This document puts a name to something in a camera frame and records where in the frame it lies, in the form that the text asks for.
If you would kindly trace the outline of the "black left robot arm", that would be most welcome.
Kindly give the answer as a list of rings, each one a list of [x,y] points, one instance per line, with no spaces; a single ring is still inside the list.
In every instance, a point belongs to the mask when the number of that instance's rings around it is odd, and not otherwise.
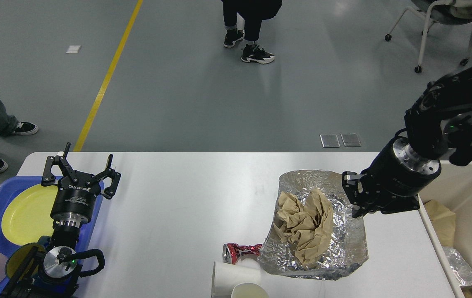
[[[113,198],[122,175],[112,168],[112,154],[98,174],[74,170],[67,160],[70,147],[67,143],[63,151],[48,156],[41,178],[43,187],[56,188],[52,235],[23,245],[9,257],[1,298],[71,298],[80,278],[105,267],[102,251],[87,249],[79,236],[100,205],[98,197]]]

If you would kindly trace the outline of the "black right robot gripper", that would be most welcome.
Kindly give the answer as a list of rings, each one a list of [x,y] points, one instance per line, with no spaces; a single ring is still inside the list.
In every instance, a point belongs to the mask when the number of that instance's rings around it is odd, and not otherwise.
[[[406,137],[395,137],[360,174],[342,173],[342,187],[352,205],[352,217],[380,211],[394,214],[419,209],[423,188],[441,173],[439,160],[416,153]]]

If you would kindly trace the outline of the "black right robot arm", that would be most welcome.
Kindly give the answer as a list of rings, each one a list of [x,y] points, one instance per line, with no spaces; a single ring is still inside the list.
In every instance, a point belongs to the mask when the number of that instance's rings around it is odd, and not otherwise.
[[[451,164],[472,161],[472,67],[429,82],[404,122],[368,168],[343,172],[353,218],[419,209],[417,195],[440,176],[442,156],[453,150]]]

